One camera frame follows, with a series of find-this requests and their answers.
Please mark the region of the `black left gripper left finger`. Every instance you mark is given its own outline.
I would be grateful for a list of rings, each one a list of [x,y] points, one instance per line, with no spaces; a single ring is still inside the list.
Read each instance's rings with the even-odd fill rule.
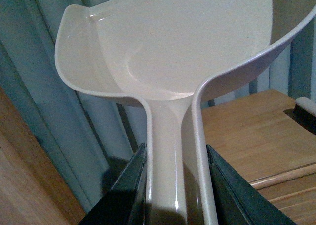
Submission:
[[[79,222],[80,225],[143,225],[147,175],[147,147],[143,143],[112,188]]]

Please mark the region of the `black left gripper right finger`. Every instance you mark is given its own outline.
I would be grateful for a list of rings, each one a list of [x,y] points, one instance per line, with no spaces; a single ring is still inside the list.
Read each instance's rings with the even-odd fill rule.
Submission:
[[[294,225],[254,189],[213,147],[206,146],[220,225]]]

